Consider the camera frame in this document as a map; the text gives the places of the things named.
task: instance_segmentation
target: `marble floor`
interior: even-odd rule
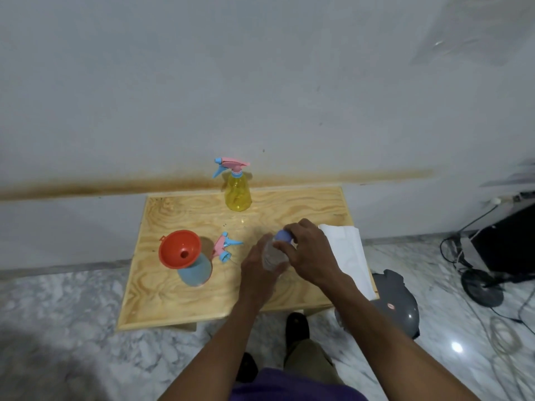
[[[468,300],[457,273],[440,256],[439,242],[371,245],[365,254],[373,271],[391,269],[405,278],[420,311],[416,342],[482,400],[535,399],[535,336]],[[195,333],[114,333],[127,276],[127,268],[116,268],[0,283],[0,398],[156,399],[222,321],[201,323]],[[534,287],[535,282],[507,284],[498,311],[515,316]],[[535,299],[531,303],[523,318],[535,329]],[[247,348],[259,366],[282,367],[285,318],[257,318]],[[345,383],[370,400],[386,399],[332,311],[311,317],[310,325],[312,339],[333,358]]]

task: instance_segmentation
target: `wooden table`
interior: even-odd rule
[[[222,192],[148,197],[117,330],[177,325],[191,330],[191,323],[225,317],[237,300],[240,263],[264,233],[304,217],[316,224],[353,225],[340,187],[251,190],[251,196],[251,208],[244,212],[228,209]],[[158,259],[160,238],[178,229],[197,233],[208,256],[223,231],[244,245],[229,247],[232,257],[226,263],[214,259],[212,276],[203,286],[189,287]],[[290,268],[262,311],[330,306],[320,289]]]

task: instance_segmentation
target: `pants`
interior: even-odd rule
[[[294,343],[284,361],[284,371],[323,384],[344,384],[327,353],[311,339]]]

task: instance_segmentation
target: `wall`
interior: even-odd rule
[[[480,187],[535,156],[535,39],[500,67],[411,63],[445,1],[2,0],[0,192],[208,178],[220,155],[257,177],[408,169],[430,176],[344,185],[362,236],[454,230],[535,188]],[[127,258],[142,202],[0,204],[0,266]]]

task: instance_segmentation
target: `bottle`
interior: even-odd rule
[[[227,180],[227,187],[225,189],[225,204],[232,211],[245,211],[251,207],[251,192],[249,190],[249,183],[244,176],[242,168],[249,166],[250,163],[242,162],[233,158],[217,158],[215,162],[219,168],[213,174],[217,177],[226,169],[231,169],[231,175]]]
[[[273,247],[273,242],[275,241],[284,241],[287,243],[291,243],[292,236],[289,232],[285,231],[284,229],[281,229],[277,232],[275,236],[273,236],[273,239],[271,241],[268,241],[266,245],[264,246],[264,251],[262,253],[262,266],[264,266],[264,269],[273,271],[275,268],[285,262],[288,261],[288,256],[284,252],[281,252],[280,250]]]

